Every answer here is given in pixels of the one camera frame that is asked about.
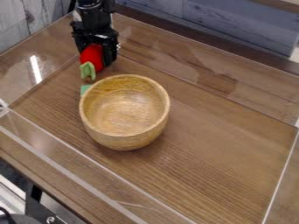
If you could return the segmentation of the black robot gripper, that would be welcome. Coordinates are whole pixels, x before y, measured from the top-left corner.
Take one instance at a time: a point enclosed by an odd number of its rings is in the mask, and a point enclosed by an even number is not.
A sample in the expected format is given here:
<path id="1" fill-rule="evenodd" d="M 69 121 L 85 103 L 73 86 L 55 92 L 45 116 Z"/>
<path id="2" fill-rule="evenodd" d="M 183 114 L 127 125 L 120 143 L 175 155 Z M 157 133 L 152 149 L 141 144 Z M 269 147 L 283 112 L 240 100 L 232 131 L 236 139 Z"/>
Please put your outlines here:
<path id="1" fill-rule="evenodd" d="M 79 52 L 81 53 L 91 44 L 101 45 L 104 66 L 108 67 L 117 59 L 117 32 L 111 27 L 87 30 L 83 23 L 75 21 L 69 25 Z"/>

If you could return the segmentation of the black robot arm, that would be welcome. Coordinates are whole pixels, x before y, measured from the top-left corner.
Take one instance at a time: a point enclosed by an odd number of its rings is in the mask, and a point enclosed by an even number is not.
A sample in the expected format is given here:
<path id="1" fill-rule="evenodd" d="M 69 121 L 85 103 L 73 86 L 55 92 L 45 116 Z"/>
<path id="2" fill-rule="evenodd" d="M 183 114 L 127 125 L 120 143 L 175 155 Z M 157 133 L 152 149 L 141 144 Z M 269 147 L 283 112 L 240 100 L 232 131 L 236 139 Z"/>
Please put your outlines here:
<path id="1" fill-rule="evenodd" d="M 79 20 L 69 23 L 79 52 L 91 44 L 101 46 L 105 67 L 117 59 L 117 31 L 112 28 L 115 7 L 116 0 L 77 0 Z"/>

